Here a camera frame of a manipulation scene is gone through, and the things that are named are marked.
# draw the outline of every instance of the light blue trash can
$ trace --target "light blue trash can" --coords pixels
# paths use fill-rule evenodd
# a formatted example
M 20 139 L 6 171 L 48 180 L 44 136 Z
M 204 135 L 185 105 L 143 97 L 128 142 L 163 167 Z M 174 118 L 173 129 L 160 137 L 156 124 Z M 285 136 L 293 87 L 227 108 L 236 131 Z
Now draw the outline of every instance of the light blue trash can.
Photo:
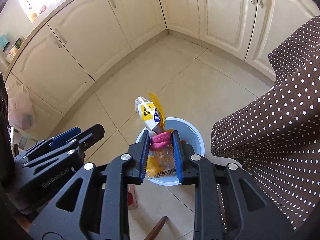
M 186 143 L 191 144 L 196 154 L 204 156 L 203 139 L 199 131 L 191 123 L 180 118 L 167 117 L 165 119 L 165 129 L 168 130 L 170 128 L 177 130 L 179 132 L 180 140 L 185 140 Z M 136 142 L 141 141 L 141 137 L 145 129 L 141 131 Z M 163 186 L 174 186 L 180 184 L 176 175 L 149 180 Z

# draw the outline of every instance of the kitchen cabinet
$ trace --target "kitchen cabinet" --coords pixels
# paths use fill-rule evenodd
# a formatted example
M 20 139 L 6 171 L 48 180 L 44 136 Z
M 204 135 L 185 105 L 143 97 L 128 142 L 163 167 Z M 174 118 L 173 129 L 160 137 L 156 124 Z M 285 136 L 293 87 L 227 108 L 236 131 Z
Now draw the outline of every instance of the kitchen cabinet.
M 94 80 L 131 51 L 108 0 L 74 0 L 48 25 Z
M 320 10 L 313 0 L 258 0 L 257 16 L 245 61 L 275 80 L 268 54 L 319 14 Z
M 257 0 L 198 0 L 200 39 L 244 60 Z
M 24 48 L 11 72 L 34 94 L 64 114 L 94 83 L 47 24 Z
M 197 0 L 160 0 L 169 30 L 199 38 L 199 9 Z
M 132 49 L 166 29 L 159 0 L 108 1 Z
M 15 94 L 21 85 L 21 81 L 10 73 L 5 83 L 8 95 L 10 96 L 11 93 Z M 63 118 L 64 114 L 54 109 L 52 106 L 49 106 L 27 87 L 25 87 L 25 89 L 29 92 L 29 98 L 36 117 L 36 127 L 33 130 L 22 131 L 22 134 L 27 134 L 28 137 L 35 138 L 37 140 L 47 139 L 52 130 Z

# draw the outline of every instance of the yellow label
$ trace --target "yellow label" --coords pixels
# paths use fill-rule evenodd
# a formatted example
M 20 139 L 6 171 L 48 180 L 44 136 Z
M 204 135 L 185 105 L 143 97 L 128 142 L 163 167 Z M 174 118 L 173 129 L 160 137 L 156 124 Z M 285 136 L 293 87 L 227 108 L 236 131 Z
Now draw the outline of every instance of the yellow label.
M 151 103 L 146 103 L 146 105 L 153 111 L 155 105 Z M 142 120 L 147 121 L 147 120 L 152 120 L 153 115 L 148 111 L 148 109 L 145 108 L 144 105 L 141 105 L 141 112 L 142 112 Z

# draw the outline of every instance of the metal bolt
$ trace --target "metal bolt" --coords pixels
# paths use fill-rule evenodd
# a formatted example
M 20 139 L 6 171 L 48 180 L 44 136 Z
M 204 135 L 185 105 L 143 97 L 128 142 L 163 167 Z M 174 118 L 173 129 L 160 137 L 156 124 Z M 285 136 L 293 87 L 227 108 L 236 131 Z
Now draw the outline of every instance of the metal bolt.
M 91 170 L 93 167 L 94 167 L 93 163 L 86 163 L 84 165 L 84 169 L 87 170 L 87 171 Z
M 129 160 L 130 158 L 131 158 L 131 155 L 128 154 L 128 153 L 125 153 L 125 154 L 121 155 L 121 160 L 126 161 L 126 160 Z
M 199 161 L 200 159 L 201 159 L 201 156 L 199 154 L 191 155 L 191 160 L 193 161 Z
M 75 152 L 75 150 L 70 150 L 70 151 L 68 151 L 68 155 L 70 155 L 70 154 L 73 154 Z
M 235 164 L 235 163 L 230 163 L 230 164 L 228 165 L 228 168 L 229 168 L 230 170 L 235 171 L 236 169 L 238 169 L 238 165 Z

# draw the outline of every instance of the barcode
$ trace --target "barcode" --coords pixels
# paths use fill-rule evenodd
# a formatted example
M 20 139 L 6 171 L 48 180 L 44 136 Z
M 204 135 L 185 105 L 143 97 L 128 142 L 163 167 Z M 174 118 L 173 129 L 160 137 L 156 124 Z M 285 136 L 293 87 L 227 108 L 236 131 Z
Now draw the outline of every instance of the barcode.
M 176 173 L 176 168 L 173 168 L 172 170 L 167 170 L 167 171 L 161 171 L 157 173 L 154 178 L 159 178 L 159 177 L 165 177 L 165 176 L 170 176 Z

